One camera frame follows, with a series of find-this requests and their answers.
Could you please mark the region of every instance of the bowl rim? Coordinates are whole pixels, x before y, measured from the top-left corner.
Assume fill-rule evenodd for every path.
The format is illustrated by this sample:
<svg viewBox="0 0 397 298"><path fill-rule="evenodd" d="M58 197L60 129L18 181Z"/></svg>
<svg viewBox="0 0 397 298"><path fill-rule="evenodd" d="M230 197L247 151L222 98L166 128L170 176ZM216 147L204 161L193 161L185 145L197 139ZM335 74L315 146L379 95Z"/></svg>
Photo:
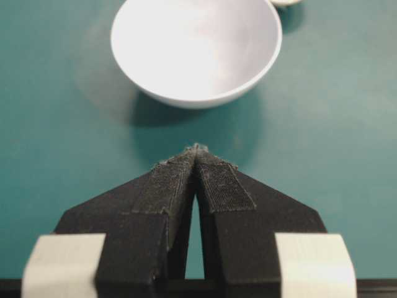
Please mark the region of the bowl rim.
<svg viewBox="0 0 397 298"><path fill-rule="evenodd" d="M281 20L280 20L280 16L279 13L277 12L276 8L274 7L274 5L271 3L271 0L263 0L269 7L270 11L272 12L272 15L274 16L274 19L276 21L276 26L277 26L277 43L276 46L274 48L274 52L272 57L270 58L270 60L267 62L267 64L265 65L265 67L263 67L263 69L261 69L260 72L258 72L258 74L256 74L255 76L253 76L251 79L249 79L247 82L245 82L244 84L233 88L227 92L223 92L223 93L219 93L215 96L208 96L208 97L201 97L201 98L192 98L192 99L186 99L186 98L182 98L182 97L177 97L177 96L165 96L156 92L153 92L145 87L143 87L142 85L138 84L133 78L131 78L131 76L129 76L127 74L127 71L125 71L125 68L122 66L122 63L119 62L116 54L115 54L115 50L114 50L114 39L113 39L113 32L115 30L115 23L118 17L118 14L120 13L120 11L123 9L124 5L126 5L129 1L131 0L127 0L125 1L122 6L120 7L120 9L117 11L116 16L113 20L112 23L112 29L110 30L110 47L112 49L112 53L113 53L113 57L118 65L118 67L120 67L120 69L124 72L124 74L127 76L127 78L132 81L134 84L136 84L142 91L144 91L145 93L152 95L154 97L156 97L157 99L163 99L164 101L167 102L211 102L211 101L222 101L222 99L228 98L228 97L233 97L237 94L241 94L243 93L245 90L251 88L252 86L254 86L269 70L270 68L273 66L273 64L275 63L280 50L281 50L281 44L282 44L282 25L281 25Z"/></svg>

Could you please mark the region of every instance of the white tape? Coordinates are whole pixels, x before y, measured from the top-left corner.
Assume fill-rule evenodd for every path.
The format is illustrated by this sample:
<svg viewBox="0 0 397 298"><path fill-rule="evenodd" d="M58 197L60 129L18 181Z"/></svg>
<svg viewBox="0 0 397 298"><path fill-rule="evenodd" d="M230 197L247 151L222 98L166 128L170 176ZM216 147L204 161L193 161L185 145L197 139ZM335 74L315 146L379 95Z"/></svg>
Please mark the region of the white tape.
<svg viewBox="0 0 397 298"><path fill-rule="evenodd" d="M356 298L353 264L342 237L276 233L282 298Z"/></svg>
<svg viewBox="0 0 397 298"><path fill-rule="evenodd" d="M41 236L22 280L22 298L96 298L105 234Z"/></svg>

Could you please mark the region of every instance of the green table surface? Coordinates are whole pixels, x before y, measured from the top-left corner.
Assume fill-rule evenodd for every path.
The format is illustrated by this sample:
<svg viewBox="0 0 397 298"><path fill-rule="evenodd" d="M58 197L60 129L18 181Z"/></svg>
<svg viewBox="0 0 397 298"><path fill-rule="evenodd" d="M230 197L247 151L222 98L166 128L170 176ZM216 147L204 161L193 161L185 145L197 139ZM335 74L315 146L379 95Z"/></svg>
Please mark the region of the green table surface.
<svg viewBox="0 0 397 298"><path fill-rule="evenodd" d="M0 278L21 277L64 210L195 142L317 209L358 278L397 278L397 1L281 12L271 71L205 111L122 74L109 42L122 3L0 1ZM187 277L203 277L197 206Z"/></svg>

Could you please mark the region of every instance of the black plastic part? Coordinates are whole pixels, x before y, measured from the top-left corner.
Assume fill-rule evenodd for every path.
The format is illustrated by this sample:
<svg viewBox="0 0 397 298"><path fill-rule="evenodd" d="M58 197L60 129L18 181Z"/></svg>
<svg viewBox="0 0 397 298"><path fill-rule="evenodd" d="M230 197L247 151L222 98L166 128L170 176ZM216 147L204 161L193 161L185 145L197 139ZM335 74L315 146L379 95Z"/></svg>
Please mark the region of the black plastic part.
<svg viewBox="0 0 397 298"><path fill-rule="evenodd" d="M211 213L206 185L198 190L205 278L224 282L228 297L280 297L280 287L269 287L281 280L274 233L326 228L312 208L239 171L235 175L255 210Z"/></svg>
<svg viewBox="0 0 397 298"><path fill-rule="evenodd" d="M155 279L184 278L194 158L186 150L62 216L57 234L106 234L96 273L99 297L109 289L114 297L154 297Z"/></svg>
<svg viewBox="0 0 397 298"><path fill-rule="evenodd" d="M19 298L20 287L20 279L0 279L0 297ZM270 284L269 287L278 287L278 285ZM163 298L226 298L222 292L220 285L211 280L186 279L156 283L157 297ZM109 288L108 293L107 298L114 297L113 289ZM357 294L358 298L396 298L397 279L358 279ZM277 296L262 293L259 297L273 298Z"/></svg>

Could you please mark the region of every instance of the white round object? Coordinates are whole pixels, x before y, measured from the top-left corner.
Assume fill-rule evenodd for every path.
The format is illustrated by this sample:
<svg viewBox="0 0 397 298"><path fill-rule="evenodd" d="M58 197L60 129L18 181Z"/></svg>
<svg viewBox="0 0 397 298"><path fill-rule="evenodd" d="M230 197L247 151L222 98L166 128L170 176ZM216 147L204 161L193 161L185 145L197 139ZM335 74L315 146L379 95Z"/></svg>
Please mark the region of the white round object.
<svg viewBox="0 0 397 298"><path fill-rule="evenodd" d="M280 51L279 15L269 0L127 0L112 50L144 92L198 109L251 89Z"/></svg>
<svg viewBox="0 0 397 298"><path fill-rule="evenodd" d="M271 1L277 7L286 7L301 2L302 0L271 0Z"/></svg>

